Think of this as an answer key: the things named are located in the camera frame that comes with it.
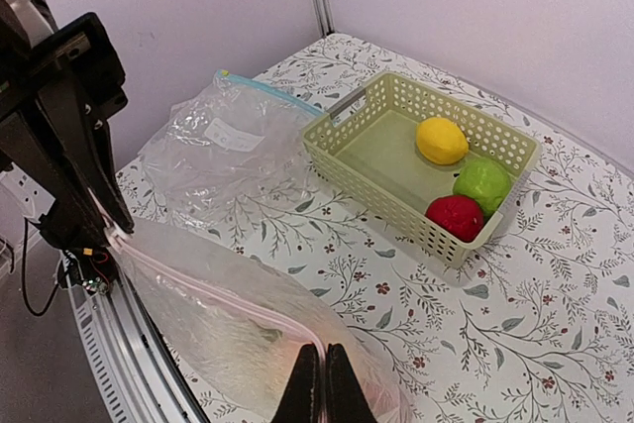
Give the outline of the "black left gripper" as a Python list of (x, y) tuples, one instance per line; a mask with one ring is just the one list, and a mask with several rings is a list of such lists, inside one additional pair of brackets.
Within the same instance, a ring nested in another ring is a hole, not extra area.
[(134, 221), (116, 184), (108, 114), (127, 104), (125, 72), (99, 17), (87, 13), (28, 49), (1, 26), (1, 170), (14, 166), (53, 197), (36, 214), (60, 250), (108, 246)]

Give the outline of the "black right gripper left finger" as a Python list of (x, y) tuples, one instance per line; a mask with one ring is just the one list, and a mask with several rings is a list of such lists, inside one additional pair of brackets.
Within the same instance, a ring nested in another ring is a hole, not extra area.
[(302, 346), (271, 423), (317, 423), (322, 406), (321, 377), (316, 346)]

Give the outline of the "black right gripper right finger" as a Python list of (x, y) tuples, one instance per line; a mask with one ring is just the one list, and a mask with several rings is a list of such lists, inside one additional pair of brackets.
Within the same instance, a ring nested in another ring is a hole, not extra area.
[(330, 344), (325, 366), (326, 419), (332, 423), (376, 423), (345, 348)]

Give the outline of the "pink zip top bag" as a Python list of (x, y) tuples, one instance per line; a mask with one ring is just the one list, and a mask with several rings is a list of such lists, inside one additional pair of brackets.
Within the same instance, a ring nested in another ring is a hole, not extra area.
[(192, 368), (234, 402), (272, 419), (302, 346), (322, 365), (328, 422), (328, 346), (341, 344), (376, 422), (408, 422), (412, 409), (385, 359), (293, 277), (188, 231), (140, 219), (131, 234), (105, 229), (110, 251), (161, 333)]

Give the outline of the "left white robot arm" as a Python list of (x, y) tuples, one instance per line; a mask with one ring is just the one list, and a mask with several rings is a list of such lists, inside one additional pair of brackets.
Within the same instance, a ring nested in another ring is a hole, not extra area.
[(1, 164), (53, 197), (35, 226), (75, 259), (77, 281), (93, 292), (108, 292), (118, 276), (105, 228), (134, 227), (108, 126), (128, 103), (124, 82), (96, 14), (60, 27), (46, 0), (1, 0)]

